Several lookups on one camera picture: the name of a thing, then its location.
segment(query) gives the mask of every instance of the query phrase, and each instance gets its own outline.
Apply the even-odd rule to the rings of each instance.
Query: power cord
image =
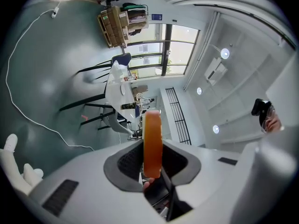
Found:
[[[7,86],[8,92],[9,92],[9,96],[10,96],[11,103],[14,105],[14,107],[15,107],[15,108],[16,108],[16,109],[17,109],[17,110],[18,110],[18,111],[19,111],[19,112],[20,112],[26,119],[28,119],[29,121],[31,121],[32,123],[34,123],[34,124],[36,124],[36,125],[39,125],[39,126],[41,126],[41,127],[44,127],[45,129],[48,129],[48,130],[50,130],[50,131],[52,131],[52,132],[54,132],[54,133],[57,133],[57,134],[61,137],[61,139],[64,141],[64,143],[65,143],[67,146],[69,146],[69,147],[85,147],[85,148],[90,148],[91,150],[94,151],[94,149],[93,149],[92,147],[89,147],[89,146],[83,146],[83,145],[69,145],[69,144],[64,140],[64,138],[62,137],[62,135],[61,135],[59,132],[57,132],[57,131],[55,131],[55,130],[53,130],[53,129],[50,129],[50,128],[48,128],[48,127],[46,127],[46,126],[44,126],[44,125],[42,125],[42,124],[39,124],[39,123],[33,121],[32,119],[28,118],[28,117],[27,117],[27,116],[26,116],[26,115],[19,109],[19,107],[13,102],[13,98],[12,98],[12,95],[11,95],[11,92],[10,92],[10,89],[9,89],[9,86],[8,86],[8,83],[7,83],[7,77],[8,77],[8,72],[9,72],[9,62],[10,62],[11,57],[12,57],[13,54],[14,54],[15,49],[17,48],[17,45],[18,45],[19,41],[20,41],[20,40],[22,39],[22,37],[26,34],[26,32],[31,28],[31,26],[33,25],[33,23],[36,22],[38,19],[40,19],[40,17],[41,17],[42,15],[44,15],[44,14],[46,14],[46,13],[48,13],[48,12],[53,12],[51,17],[52,17],[52,18],[55,18],[56,15],[57,15],[57,12],[58,12],[58,10],[59,10],[59,8],[58,8],[59,4],[55,7],[55,9],[50,9],[50,10],[45,11],[45,12],[43,12],[42,14],[40,14],[40,15],[39,15],[33,22],[30,23],[29,27],[28,27],[28,28],[24,31],[24,33],[20,36],[20,38],[18,39],[17,43],[15,44],[15,47],[14,47],[13,52],[11,53],[11,55],[10,55],[10,57],[9,57],[9,59],[8,59],[7,73],[6,73],[5,82],[6,82],[6,86]]]

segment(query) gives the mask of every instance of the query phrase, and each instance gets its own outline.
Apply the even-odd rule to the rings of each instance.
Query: ceiling light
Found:
[[[214,133],[219,133],[220,129],[217,125],[214,125],[213,126],[213,131],[214,131]]]
[[[197,93],[198,93],[199,95],[202,94],[202,89],[201,89],[200,87],[197,88]]]
[[[223,48],[223,49],[221,50],[220,54],[221,54],[221,57],[222,57],[223,59],[228,59],[228,58],[229,58],[229,50],[226,49],[226,48]]]

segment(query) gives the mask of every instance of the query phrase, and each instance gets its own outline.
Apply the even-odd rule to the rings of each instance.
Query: blue sign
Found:
[[[152,14],[151,19],[155,21],[162,21],[162,14]]]

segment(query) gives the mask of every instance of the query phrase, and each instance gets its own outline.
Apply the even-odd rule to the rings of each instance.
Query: window pane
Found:
[[[161,56],[150,56],[144,58],[132,59],[129,63],[129,67],[141,66],[141,65],[150,65],[150,64],[161,64]]]
[[[150,24],[149,28],[142,29],[140,33],[129,36],[129,43],[153,40],[165,40],[165,24]]]
[[[167,66],[166,75],[182,75],[186,69],[185,65]]]
[[[171,42],[168,64],[188,64],[194,44]]]
[[[137,76],[137,79],[161,76],[162,67],[158,66],[158,67],[140,68],[140,69],[130,70],[130,73],[135,74]]]
[[[162,52],[163,43],[148,43],[129,46],[125,48],[125,53],[131,53],[131,55],[138,55],[143,53]]]
[[[173,25],[171,40],[195,42],[197,32],[197,29]]]

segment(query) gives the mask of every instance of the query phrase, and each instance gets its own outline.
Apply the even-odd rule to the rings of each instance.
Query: white table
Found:
[[[123,81],[124,77],[128,77],[127,67],[114,62],[107,80],[106,99],[122,117],[132,123],[135,123],[135,109],[121,109],[121,105],[134,102],[131,82]],[[124,95],[121,92],[121,86],[125,91]]]

